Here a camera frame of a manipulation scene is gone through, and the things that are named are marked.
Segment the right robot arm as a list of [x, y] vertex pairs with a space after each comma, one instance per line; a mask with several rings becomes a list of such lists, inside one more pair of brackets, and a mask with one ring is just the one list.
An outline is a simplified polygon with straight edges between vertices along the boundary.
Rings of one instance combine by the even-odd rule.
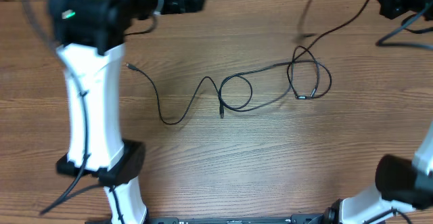
[[[411, 16], [400, 27], [376, 42], [378, 47], [410, 47], [431, 50], [420, 43], [390, 42], [389, 39], [420, 18], [432, 20], [432, 0], [377, 0], [380, 15], [393, 20], [407, 12]], [[378, 163], [372, 185], [351, 198], [333, 203], [313, 223], [384, 223], [395, 215], [432, 207], [432, 132], [429, 131], [413, 159], [387, 154]]]

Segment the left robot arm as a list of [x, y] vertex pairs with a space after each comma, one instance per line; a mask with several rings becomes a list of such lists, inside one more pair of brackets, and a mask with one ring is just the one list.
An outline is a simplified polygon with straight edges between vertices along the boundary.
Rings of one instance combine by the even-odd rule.
[[139, 190], [144, 145], [123, 139], [119, 123], [120, 69], [127, 29], [135, 19], [199, 12], [206, 0], [49, 0], [56, 52], [66, 64], [70, 147], [57, 172], [96, 177], [112, 223], [146, 223]]

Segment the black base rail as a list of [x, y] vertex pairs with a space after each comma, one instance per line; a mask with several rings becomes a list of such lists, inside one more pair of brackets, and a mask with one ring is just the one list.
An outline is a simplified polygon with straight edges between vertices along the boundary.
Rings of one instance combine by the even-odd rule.
[[175, 217], [150, 218], [151, 224], [316, 224], [321, 223], [322, 214], [293, 214], [290, 217], [246, 217], [178, 219]]

